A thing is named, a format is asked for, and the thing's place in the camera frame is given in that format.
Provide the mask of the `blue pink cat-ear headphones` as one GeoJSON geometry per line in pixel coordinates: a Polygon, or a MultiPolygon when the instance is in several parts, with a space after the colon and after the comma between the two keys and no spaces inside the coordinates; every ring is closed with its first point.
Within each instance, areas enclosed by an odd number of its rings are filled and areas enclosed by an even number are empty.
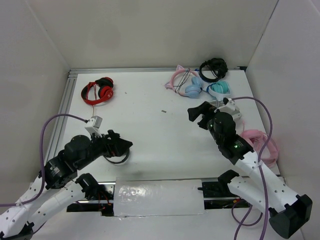
{"type": "Polygon", "coordinates": [[[195,99],[203,91],[203,81],[196,71],[177,65],[170,80],[164,85],[182,97],[195,99]]]}

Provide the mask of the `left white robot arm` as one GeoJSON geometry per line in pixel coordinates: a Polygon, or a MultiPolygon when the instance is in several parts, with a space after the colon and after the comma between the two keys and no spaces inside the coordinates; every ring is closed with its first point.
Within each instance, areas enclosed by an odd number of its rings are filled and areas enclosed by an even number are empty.
{"type": "Polygon", "coordinates": [[[102,136],[77,135],[49,160],[21,198],[0,216],[2,240],[29,240],[42,224],[73,202],[92,200],[102,187],[90,173],[78,175],[99,157],[127,159],[131,141],[109,130],[102,136]]]}

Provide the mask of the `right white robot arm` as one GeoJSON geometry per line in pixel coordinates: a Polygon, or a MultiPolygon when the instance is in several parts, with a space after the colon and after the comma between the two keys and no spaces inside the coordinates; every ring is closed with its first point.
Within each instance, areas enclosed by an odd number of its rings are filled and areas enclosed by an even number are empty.
{"type": "Polygon", "coordinates": [[[197,123],[212,135],[218,150],[232,165],[242,170],[253,181],[250,184],[234,170],[218,177],[218,190],[223,196],[237,195],[266,215],[272,229],[282,238],[289,239],[311,216],[313,201],[299,195],[280,180],[259,159],[254,148],[236,132],[236,120],[241,118],[240,109],[230,98],[215,107],[210,102],[188,108],[188,119],[197,123]]]}

